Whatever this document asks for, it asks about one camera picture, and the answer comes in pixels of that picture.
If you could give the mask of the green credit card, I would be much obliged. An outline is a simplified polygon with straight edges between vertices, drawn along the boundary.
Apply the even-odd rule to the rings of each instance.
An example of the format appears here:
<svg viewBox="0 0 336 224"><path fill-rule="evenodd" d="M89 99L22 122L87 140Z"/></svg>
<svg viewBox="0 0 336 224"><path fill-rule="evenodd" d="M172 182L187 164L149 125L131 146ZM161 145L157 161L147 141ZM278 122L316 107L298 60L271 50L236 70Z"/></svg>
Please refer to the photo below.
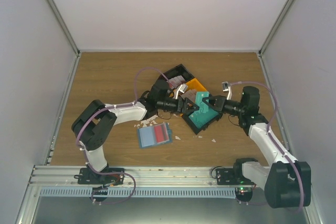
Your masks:
<svg viewBox="0 0 336 224"><path fill-rule="evenodd" d="M204 114L213 110L203 101L203 98L207 97L209 97L208 91L198 91L196 93L195 104L199 107L199 113Z"/></svg>

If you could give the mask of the blue leather card holder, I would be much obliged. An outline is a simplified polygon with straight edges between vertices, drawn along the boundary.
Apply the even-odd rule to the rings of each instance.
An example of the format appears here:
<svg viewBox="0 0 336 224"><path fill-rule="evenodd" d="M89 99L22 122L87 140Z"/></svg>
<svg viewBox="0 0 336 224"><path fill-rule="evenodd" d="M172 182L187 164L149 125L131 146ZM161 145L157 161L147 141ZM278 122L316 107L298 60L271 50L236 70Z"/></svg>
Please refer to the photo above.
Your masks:
<svg viewBox="0 0 336 224"><path fill-rule="evenodd" d="M167 126L167 131L168 131L170 140L166 143L163 143L163 144L172 143L173 142L172 130L170 129L168 123L165 123L165 124ZM137 137L138 137L138 142L139 142L139 147L140 148L149 148L149 147L155 147L155 146L163 145L163 144L156 144L155 134L154 134L154 127L155 126L156 125L137 129Z"/></svg>

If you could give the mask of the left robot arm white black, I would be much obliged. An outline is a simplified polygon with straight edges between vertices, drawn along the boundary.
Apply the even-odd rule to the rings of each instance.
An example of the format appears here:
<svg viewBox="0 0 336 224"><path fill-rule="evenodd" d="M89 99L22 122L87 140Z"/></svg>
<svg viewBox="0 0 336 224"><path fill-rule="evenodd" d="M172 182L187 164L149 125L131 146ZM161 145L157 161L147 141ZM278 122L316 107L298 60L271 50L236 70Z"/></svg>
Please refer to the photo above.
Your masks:
<svg viewBox="0 0 336 224"><path fill-rule="evenodd" d="M106 182L110 174L103 144L113 126L146 120L158 110L183 115L199 110L199 106L190 99L178 95L185 86L182 84L173 91L166 81L156 80L151 90L133 102L111 105L94 100L86 107L73 122L71 130L76 137L76 145L84 153L90 178L96 184Z"/></svg>

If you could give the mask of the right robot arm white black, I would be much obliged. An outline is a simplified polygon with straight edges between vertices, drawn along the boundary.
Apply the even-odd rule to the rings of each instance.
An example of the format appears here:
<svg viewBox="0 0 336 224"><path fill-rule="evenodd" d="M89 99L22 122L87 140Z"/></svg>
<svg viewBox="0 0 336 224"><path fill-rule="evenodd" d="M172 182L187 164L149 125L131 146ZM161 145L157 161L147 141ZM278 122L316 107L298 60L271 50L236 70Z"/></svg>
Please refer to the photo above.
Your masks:
<svg viewBox="0 0 336 224"><path fill-rule="evenodd" d="M238 125L255 142L269 167L247 158L236 161L233 180L240 185L249 180L264 191L271 208L297 208L311 203L311 168L298 161L277 139L270 122L259 112L259 89L243 87L240 101L216 95L202 101L220 114L238 117Z"/></svg>

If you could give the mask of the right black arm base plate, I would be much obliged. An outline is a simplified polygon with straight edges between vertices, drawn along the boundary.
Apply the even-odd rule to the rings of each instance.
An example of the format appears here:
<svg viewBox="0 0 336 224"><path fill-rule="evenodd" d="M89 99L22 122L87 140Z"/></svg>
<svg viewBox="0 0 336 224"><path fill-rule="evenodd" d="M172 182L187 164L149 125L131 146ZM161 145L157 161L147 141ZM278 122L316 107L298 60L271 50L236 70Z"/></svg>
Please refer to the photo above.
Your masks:
<svg viewBox="0 0 336 224"><path fill-rule="evenodd" d="M234 168L216 166L210 170L209 174L211 178L216 180L217 185L252 186L255 184L245 178L242 171L237 171Z"/></svg>

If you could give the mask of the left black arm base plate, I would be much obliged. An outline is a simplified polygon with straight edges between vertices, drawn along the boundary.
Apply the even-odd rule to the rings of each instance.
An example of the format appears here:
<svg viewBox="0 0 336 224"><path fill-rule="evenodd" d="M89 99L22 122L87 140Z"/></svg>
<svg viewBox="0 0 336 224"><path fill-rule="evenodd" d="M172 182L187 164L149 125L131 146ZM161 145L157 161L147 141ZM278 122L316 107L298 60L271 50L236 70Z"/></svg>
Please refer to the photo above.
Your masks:
<svg viewBox="0 0 336 224"><path fill-rule="evenodd" d="M80 185L122 185L124 180L124 168L107 168L103 173L112 175L100 175L93 172L89 167L81 168L79 174L74 176Z"/></svg>

